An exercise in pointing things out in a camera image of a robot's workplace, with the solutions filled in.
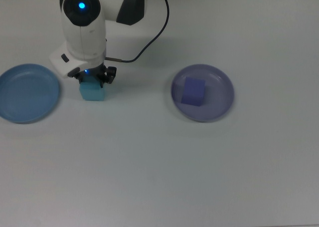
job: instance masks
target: white table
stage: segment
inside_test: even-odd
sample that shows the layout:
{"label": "white table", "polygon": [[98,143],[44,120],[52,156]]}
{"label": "white table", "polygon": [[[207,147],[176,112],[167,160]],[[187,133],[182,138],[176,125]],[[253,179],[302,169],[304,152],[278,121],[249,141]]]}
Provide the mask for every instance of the white table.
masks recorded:
{"label": "white table", "polygon": [[[167,29],[117,64],[105,102],[75,79],[47,118],[0,119],[0,227],[253,227],[319,224],[319,0],[170,0]],[[58,0],[0,0],[0,73],[53,70]],[[108,56],[130,59],[165,20],[107,22]],[[183,67],[232,80],[222,120],[186,119],[170,97]]]}

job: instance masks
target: white robot body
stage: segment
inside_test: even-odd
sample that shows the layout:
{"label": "white robot body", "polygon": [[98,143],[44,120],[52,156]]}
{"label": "white robot body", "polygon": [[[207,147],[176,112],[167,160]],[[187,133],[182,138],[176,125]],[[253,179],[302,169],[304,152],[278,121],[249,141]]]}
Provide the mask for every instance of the white robot body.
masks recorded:
{"label": "white robot body", "polygon": [[62,26],[67,48],[75,58],[90,60],[105,52],[106,27],[102,10],[88,26],[75,26],[63,12]]}
{"label": "white robot body", "polygon": [[77,78],[78,73],[103,65],[105,20],[132,25],[146,11],[146,0],[60,1],[66,41],[50,55],[50,61],[62,77]]}

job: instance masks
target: plate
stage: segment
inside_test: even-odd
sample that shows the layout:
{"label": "plate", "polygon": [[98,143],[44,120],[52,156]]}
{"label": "plate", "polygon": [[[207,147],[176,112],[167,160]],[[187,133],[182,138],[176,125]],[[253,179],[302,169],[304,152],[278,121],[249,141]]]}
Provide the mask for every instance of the plate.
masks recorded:
{"label": "plate", "polygon": [[59,82],[47,68],[23,64],[0,76],[0,116],[14,123],[46,116],[59,98]]}
{"label": "plate", "polygon": [[[201,106],[181,102],[186,77],[205,80],[204,101]],[[199,122],[221,118],[232,106],[234,96],[234,87],[229,77],[218,68],[206,64],[182,69],[171,85],[171,97],[176,107],[188,118]]]}

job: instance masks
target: blue light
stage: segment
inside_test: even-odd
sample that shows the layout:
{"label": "blue light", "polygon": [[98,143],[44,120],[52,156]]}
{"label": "blue light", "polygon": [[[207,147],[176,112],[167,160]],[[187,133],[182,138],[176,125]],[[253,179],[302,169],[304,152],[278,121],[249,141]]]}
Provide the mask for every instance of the blue light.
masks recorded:
{"label": "blue light", "polygon": [[79,8],[84,9],[84,8],[85,8],[85,4],[82,3],[82,2],[80,2],[80,3],[79,3]]}

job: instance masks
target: light blue cube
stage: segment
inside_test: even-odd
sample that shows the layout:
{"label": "light blue cube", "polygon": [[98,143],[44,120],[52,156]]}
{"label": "light blue cube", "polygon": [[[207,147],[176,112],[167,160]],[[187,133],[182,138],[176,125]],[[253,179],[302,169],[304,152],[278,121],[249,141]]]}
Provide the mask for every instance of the light blue cube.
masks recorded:
{"label": "light blue cube", "polygon": [[104,87],[92,76],[85,77],[80,84],[80,93],[86,101],[103,101],[104,92]]}

